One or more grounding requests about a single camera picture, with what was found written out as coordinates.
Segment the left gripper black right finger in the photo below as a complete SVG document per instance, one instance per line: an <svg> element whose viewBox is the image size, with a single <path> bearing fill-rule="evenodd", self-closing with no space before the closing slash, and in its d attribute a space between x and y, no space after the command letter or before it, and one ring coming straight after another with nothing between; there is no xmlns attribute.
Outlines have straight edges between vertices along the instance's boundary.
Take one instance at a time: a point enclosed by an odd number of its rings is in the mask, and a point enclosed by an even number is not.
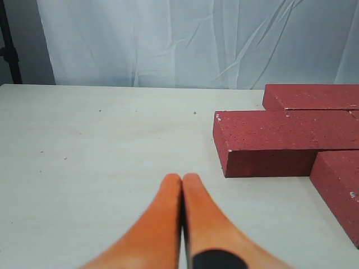
<svg viewBox="0 0 359 269"><path fill-rule="evenodd" d="M226 217L198 174L183 177L182 193L188 268L290 268Z"/></svg>

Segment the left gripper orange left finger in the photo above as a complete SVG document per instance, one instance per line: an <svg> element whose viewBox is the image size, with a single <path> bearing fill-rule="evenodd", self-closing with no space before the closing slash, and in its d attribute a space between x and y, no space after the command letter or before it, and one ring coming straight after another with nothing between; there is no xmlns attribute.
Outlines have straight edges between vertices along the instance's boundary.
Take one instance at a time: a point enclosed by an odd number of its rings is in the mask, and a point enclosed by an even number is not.
<svg viewBox="0 0 359 269"><path fill-rule="evenodd" d="M181 244L182 180L167 174L152 203L131 228L81 268L177 268Z"/></svg>

